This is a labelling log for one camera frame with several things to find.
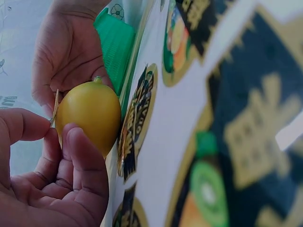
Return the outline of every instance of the fingernail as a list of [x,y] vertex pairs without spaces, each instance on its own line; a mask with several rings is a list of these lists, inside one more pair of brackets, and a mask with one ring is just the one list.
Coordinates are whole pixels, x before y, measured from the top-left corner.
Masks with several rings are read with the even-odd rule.
[[43,105],[42,109],[46,113],[47,117],[52,117],[53,116],[53,110],[49,105]]

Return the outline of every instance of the fruit stem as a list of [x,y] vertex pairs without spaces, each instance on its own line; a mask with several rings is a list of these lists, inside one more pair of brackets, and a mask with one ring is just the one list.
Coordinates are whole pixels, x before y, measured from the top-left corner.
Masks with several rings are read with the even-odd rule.
[[94,82],[99,83],[99,84],[102,84],[102,79],[101,79],[101,77],[100,77],[100,76],[95,77],[95,78],[94,78]]

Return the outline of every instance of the hand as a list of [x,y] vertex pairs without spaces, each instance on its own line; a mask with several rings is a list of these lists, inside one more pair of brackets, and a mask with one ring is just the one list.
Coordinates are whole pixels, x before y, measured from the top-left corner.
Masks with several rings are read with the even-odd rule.
[[[57,89],[61,100],[72,88],[96,76],[112,87],[100,38],[93,26],[97,11],[109,0],[98,2],[102,4],[96,0],[55,0],[41,25],[33,63],[32,96],[50,117]],[[100,9],[93,11],[89,6]]]
[[[62,150],[49,127],[29,111],[0,110],[0,226],[99,227],[108,203],[104,159],[76,125],[64,128]],[[10,146],[43,137],[35,171],[10,177]]]

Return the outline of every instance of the lemon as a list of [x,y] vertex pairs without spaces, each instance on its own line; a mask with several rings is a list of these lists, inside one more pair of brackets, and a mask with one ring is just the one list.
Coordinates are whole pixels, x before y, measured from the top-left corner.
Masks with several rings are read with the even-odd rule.
[[113,147],[121,123],[121,106],[114,91],[100,77],[73,88],[61,101],[55,128],[62,146],[66,124],[81,127],[90,141],[106,157]]

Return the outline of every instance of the green plastic object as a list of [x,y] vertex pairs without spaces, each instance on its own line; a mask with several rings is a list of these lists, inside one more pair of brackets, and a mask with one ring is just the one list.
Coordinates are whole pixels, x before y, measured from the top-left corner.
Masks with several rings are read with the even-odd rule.
[[102,43],[105,68],[116,94],[120,96],[134,44],[135,31],[130,25],[108,14],[108,8],[97,16],[94,27]]

